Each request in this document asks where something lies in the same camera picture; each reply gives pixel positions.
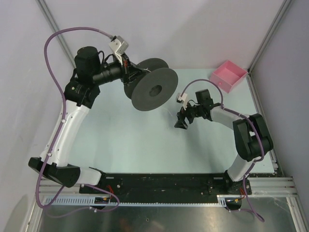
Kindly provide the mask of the black cable spool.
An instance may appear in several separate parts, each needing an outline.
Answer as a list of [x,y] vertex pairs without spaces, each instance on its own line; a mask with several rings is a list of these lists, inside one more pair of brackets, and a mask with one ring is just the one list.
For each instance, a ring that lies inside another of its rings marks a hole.
[[138,75],[129,86],[124,86],[125,95],[139,111],[154,110],[167,102],[178,85],[176,72],[160,58],[149,58],[137,64],[150,70]]

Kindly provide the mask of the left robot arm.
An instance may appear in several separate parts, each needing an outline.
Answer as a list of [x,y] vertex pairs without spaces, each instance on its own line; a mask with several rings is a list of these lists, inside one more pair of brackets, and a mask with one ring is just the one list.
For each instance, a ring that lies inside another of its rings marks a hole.
[[99,86],[120,79],[124,86],[136,83],[151,69],[144,62],[130,62],[126,54],[111,63],[100,58],[101,51],[92,46],[78,50],[74,58],[76,68],[62,94],[63,106],[47,148],[38,158],[30,158],[28,165],[40,177],[45,177],[65,187],[76,184],[89,185],[96,193],[102,193],[107,182],[94,168],[81,168],[69,164],[69,155],[77,132],[100,94]]

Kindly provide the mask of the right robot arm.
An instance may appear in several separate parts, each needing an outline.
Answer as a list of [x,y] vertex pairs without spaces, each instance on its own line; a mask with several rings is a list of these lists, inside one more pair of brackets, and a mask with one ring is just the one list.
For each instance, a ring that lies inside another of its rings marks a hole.
[[214,103],[207,89],[196,92],[196,98],[197,103],[191,105],[187,94],[178,94],[176,101],[181,103],[182,107],[177,113],[174,127],[186,130],[188,124],[201,117],[233,130],[237,156],[223,174],[219,187],[228,194],[234,194],[245,183],[254,165],[273,149],[267,125],[260,114],[245,116],[225,108],[222,103]]

